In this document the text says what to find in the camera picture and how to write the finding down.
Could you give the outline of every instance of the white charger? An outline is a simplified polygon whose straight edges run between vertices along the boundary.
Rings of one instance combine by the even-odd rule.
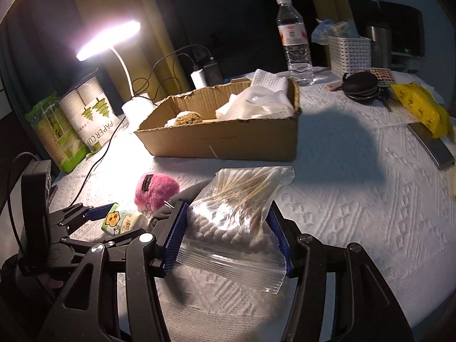
[[[204,75],[204,70],[198,69],[198,66],[193,66],[194,72],[190,75],[192,78],[195,88],[201,89],[207,87],[206,76]]]
[[[122,106],[122,110],[128,121],[128,132],[135,132],[154,109],[155,105],[146,92],[141,94],[141,96],[135,96],[128,100]]]

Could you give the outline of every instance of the ziplock bag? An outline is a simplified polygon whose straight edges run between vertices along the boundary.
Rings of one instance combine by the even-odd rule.
[[[177,260],[252,288],[277,293],[286,274],[279,242],[265,222],[292,167],[223,169],[188,208]]]

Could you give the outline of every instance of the black cable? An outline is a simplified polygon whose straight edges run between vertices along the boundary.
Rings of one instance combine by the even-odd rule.
[[[27,257],[26,252],[24,251],[24,247],[22,246],[21,240],[19,238],[19,234],[17,233],[16,225],[14,223],[14,218],[13,218],[13,210],[11,207],[11,193],[12,193],[14,187],[10,188],[12,167],[13,167],[14,163],[17,162],[17,160],[20,157],[23,157],[24,155],[28,155],[28,156],[32,157],[35,161],[38,161],[38,158],[33,153],[30,153],[30,152],[19,153],[13,159],[13,161],[10,164],[10,168],[8,170],[8,177],[6,178],[6,193],[8,194],[8,196],[6,197],[6,201],[8,204],[8,214],[10,215],[11,229],[13,229],[14,238],[16,239],[17,246],[19,247],[19,251],[22,253],[22,256],[24,258],[26,258]],[[36,280],[36,282],[38,283],[38,286],[46,294],[47,298],[51,301],[51,303],[54,303],[55,298],[53,296],[51,296],[51,294],[47,291],[46,287],[42,284],[42,282],[40,282],[38,277],[36,275],[33,275],[33,278]]]
[[[174,77],[176,77],[176,70],[174,69],[174,65],[176,64],[176,59],[177,59],[177,57],[178,57],[179,55],[184,55],[184,56],[186,56],[188,59],[190,59],[190,60],[192,61],[193,68],[195,68],[195,67],[197,66],[197,64],[195,63],[195,61],[193,60],[193,58],[192,58],[190,55],[188,55],[187,53],[179,53],[179,54],[177,54],[177,55],[174,57],[174,59],[172,60],[172,75],[173,75]],[[179,89],[180,89],[180,90],[179,90],[179,93],[182,93],[182,85],[181,85],[181,82],[180,82],[180,81],[179,81]]]
[[[114,130],[113,134],[112,134],[111,137],[109,138],[108,147],[107,147],[106,150],[104,151],[104,153],[103,153],[103,155],[101,156],[101,158],[100,158],[98,161],[96,161],[96,162],[93,164],[93,166],[90,168],[90,170],[88,171],[87,176],[86,176],[86,178],[84,179],[84,182],[83,182],[83,184],[81,185],[81,188],[79,189],[79,192],[78,192],[78,193],[76,194],[76,196],[74,197],[73,202],[71,202],[70,206],[72,206],[72,205],[74,204],[74,202],[76,201],[76,199],[79,197],[79,195],[80,195],[81,192],[83,191],[83,188],[84,188],[84,186],[85,186],[85,184],[86,184],[86,182],[87,182],[87,180],[88,180],[90,174],[92,173],[92,170],[95,168],[95,166],[96,166],[97,164],[99,164],[99,163],[103,160],[103,158],[104,158],[104,156],[106,155],[106,153],[108,153],[109,147],[111,146],[111,141],[112,141],[112,139],[113,139],[113,137],[114,137],[114,134],[115,134],[116,131],[119,129],[120,125],[125,121],[125,119],[126,119],[126,117],[124,117],[124,118],[122,119],[122,121],[120,121],[120,123],[118,124],[118,126],[117,126],[116,129]]]
[[[174,77],[174,76],[165,78],[165,79],[163,80],[163,83],[165,83],[166,81],[171,80],[171,79],[173,79],[173,78],[176,79],[176,81],[179,83],[179,87],[182,88],[181,83],[179,82],[179,79],[178,79],[177,77]],[[155,100],[155,98],[156,98],[157,95],[158,95],[158,90],[160,89],[161,86],[163,86],[163,83],[161,83],[161,84],[158,85],[157,91],[155,91],[155,96],[154,96],[152,99],[149,99],[150,101]]]
[[[19,153],[14,159],[13,161],[11,162],[10,164],[10,169],[8,171],[8,177],[6,178],[6,192],[8,194],[8,196],[6,197],[6,201],[8,203],[8,213],[10,214],[10,223],[11,223],[11,228],[13,229],[13,234],[14,234],[14,237],[16,238],[16,242],[17,242],[17,245],[19,246],[19,250],[22,252],[22,255],[25,257],[26,256],[26,252],[24,251],[24,248],[22,246],[22,243],[21,243],[21,240],[19,238],[19,234],[17,233],[17,229],[16,229],[16,225],[14,224],[14,219],[13,219],[13,210],[11,208],[11,193],[12,193],[12,190],[13,188],[10,188],[10,181],[11,181],[11,171],[12,171],[12,167],[14,165],[14,163],[22,156],[24,155],[28,155],[30,157],[32,157],[35,161],[38,161],[38,158],[35,157],[35,155],[33,153],[30,153],[30,152],[22,152],[22,153]]]
[[[143,86],[145,86],[145,85],[146,85],[146,86],[145,86],[145,89],[149,87],[150,82],[149,82],[149,80],[148,80],[147,78],[145,78],[145,77],[138,77],[138,78],[134,79],[134,80],[131,82],[131,86],[133,87],[133,84],[134,84],[136,81],[138,81],[138,80],[144,80],[144,84],[141,86],[141,88],[142,88]]]
[[[207,53],[209,54],[209,57],[212,58],[211,52],[209,51],[209,49],[208,49],[207,47],[205,47],[205,46],[203,46],[203,45],[200,45],[200,44],[190,44],[190,45],[186,45],[186,46],[184,46],[184,47],[181,47],[180,49],[174,50],[173,52],[169,53],[168,55],[166,55],[166,56],[164,56],[163,58],[161,58],[161,59],[159,59],[158,61],[156,61],[156,63],[155,63],[154,66],[152,67],[152,70],[150,71],[150,74],[149,74],[149,76],[147,77],[146,81],[148,82],[148,81],[150,80],[150,78],[152,77],[152,73],[154,73],[155,67],[156,67],[156,66],[158,65],[158,63],[160,63],[163,59],[166,59],[168,56],[171,56],[171,55],[175,54],[175,53],[178,52],[178,51],[187,49],[187,48],[189,48],[189,47],[196,47],[196,46],[199,46],[199,47],[202,47],[203,49],[205,49],[205,50],[207,51]],[[132,81],[132,84],[133,84],[136,80],[139,80],[139,79],[141,79],[141,78],[143,78],[143,77],[134,79],[134,80]],[[134,95],[138,95],[140,92],[142,92],[144,89],[146,89],[147,87],[144,87],[144,85],[141,86],[141,87],[139,88],[138,91],[134,91],[134,92],[133,92]]]

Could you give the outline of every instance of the bottle label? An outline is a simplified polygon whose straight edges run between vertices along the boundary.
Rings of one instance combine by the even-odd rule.
[[[282,45],[301,45],[309,42],[307,38],[306,28],[304,23],[296,23],[294,25],[280,25],[279,27],[280,39]]]

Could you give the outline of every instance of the desk lamp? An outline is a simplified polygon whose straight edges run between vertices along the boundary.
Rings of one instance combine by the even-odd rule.
[[[80,61],[84,61],[95,54],[105,51],[106,49],[111,49],[111,51],[117,56],[122,68],[124,68],[128,80],[128,86],[130,88],[131,99],[122,106],[124,115],[128,120],[128,131],[130,133],[137,130],[140,124],[152,113],[154,110],[154,104],[152,101],[148,100],[150,99],[148,94],[141,94],[141,97],[135,97],[130,74],[128,73],[127,67],[121,56],[114,48],[114,45],[135,35],[139,32],[140,28],[141,24],[134,21],[108,28],[95,36],[76,54],[76,57]]]

